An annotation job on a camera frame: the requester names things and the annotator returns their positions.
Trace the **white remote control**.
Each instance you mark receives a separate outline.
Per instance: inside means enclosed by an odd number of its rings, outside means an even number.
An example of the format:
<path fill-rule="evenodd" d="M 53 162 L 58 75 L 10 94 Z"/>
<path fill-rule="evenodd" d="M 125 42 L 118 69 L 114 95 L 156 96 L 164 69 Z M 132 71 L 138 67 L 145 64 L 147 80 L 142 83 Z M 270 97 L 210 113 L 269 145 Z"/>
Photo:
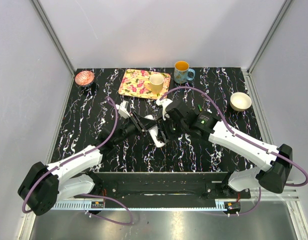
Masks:
<path fill-rule="evenodd" d="M 156 124 L 155 127 L 153 127 L 152 129 L 150 129 L 150 130 L 147 131 L 147 132 L 149 132 L 149 134 L 150 134 L 150 136 L 151 136 L 151 138 L 152 138 L 152 140 L 153 140 L 155 146 L 156 146 L 157 148 L 161 148 L 161 147 L 163 147 L 165 144 L 164 144 L 163 142 L 160 142 L 160 141 L 157 140 L 157 131 L 158 131 L 158 125 Z"/>

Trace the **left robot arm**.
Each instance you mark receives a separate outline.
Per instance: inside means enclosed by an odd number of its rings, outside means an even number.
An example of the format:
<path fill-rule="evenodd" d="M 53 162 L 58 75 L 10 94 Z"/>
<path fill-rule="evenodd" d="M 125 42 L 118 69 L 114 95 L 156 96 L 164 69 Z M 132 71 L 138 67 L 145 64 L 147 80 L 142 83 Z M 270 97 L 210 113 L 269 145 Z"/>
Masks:
<path fill-rule="evenodd" d="M 85 170 L 99 165 L 112 149 L 130 136 L 153 132 L 157 121 L 152 115 L 142 117 L 130 113 L 122 125 L 114 119 L 112 130 L 105 129 L 95 144 L 60 161 L 31 166 L 17 190 L 22 198 L 22 212 L 36 216 L 47 213 L 57 202 L 77 195 L 88 194 L 96 198 L 102 193 L 102 182 Z"/>

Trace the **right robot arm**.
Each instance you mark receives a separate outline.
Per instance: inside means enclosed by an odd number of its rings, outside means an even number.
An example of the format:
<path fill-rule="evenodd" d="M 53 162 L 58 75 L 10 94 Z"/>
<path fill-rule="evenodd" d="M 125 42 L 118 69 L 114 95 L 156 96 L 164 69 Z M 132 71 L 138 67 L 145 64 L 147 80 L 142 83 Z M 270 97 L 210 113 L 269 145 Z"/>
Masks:
<path fill-rule="evenodd" d="M 239 192 L 262 187 L 272 193 L 281 194 L 289 177 L 292 165 L 277 157 L 282 154 L 289 160 L 292 148 L 280 147 L 257 140 L 229 125 L 209 112 L 196 112 L 182 101 L 168 98 L 157 100 L 162 116 L 157 119 L 161 140 L 175 140 L 181 134 L 204 142 L 225 147 L 251 161 L 255 167 L 227 174 L 221 186 L 222 194 L 233 198 Z"/>

